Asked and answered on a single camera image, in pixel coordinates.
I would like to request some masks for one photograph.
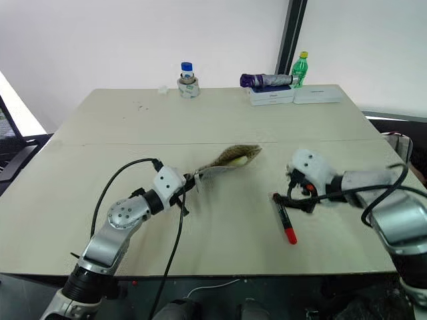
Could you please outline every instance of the pen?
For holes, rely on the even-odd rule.
[[[276,207],[279,211],[280,220],[282,220],[283,228],[285,229],[286,237],[288,237],[288,241],[291,245],[295,245],[298,240],[296,239],[296,235],[294,232],[294,228],[292,227],[291,221],[289,219],[289,215],[286,212],[285,207],[279,201],[279,194],[273,194],[273,201],[276,204]]]

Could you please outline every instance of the tabletop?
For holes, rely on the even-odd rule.
[[[175,90],[166,96],[151,89],[95,90],[0,197],[0,272],[69,274],[76,263],[69,253],[87,245],[97,198],[123,164],[158,157],[187,173],[234,143],[258,143],[262,151],[247,167],[188,192],[190,214],[170,275],[394,270],[375,233],[360,222],[361,210],[347,204],[318,205],[311,215],[290,209],[298,237],[290,245],[268,199],[286,190],[286,164],[300,148],[322,154],[338,172],[399,162],[357,107],[347,97],[252,107],[235,88],[204,89],[192,100]],[[149,189],[154,176],[151,165],[124,171],[105,196],[97,226],[114,201]],[[411,173],[404,184],[422,187]],[[174,207],[144,223],[117,274],[162,275],[178,221]]]

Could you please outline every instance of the blue bottle cap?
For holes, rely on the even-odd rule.
[[[191,62],[181,62],[182,71],[193,71],[193,65]]]

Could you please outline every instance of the chair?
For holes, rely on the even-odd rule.
[[[47,142],[50,135],[36,137],[39,139],[22,137],[0,97],[0,195],[38,152],[41,145]]]

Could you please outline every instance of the white cable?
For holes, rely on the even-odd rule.
[[[191,291],[187,294],[187,296],[186,296],[185,298],[186,298],[186,299],[189,299],[189,296],[190,296],[194,291],[197,291],[197,290],[221,288],[221,287],[225,287],[225,286],[227,286],[227,285],[231,285],[231,284],[233,284],[233,283],[235,283],[235,282],[238,282],[238,281],[240,281],[240,279],[236,279],[236,280],[233,280],[233,281],[230,281],[230,282],[227,282],[227,283],[223,283],[222,285],[211,285],[211,286],[208,286],[208,287],[198,287],[198,288],[195,288],[195,289],[191,290]]]

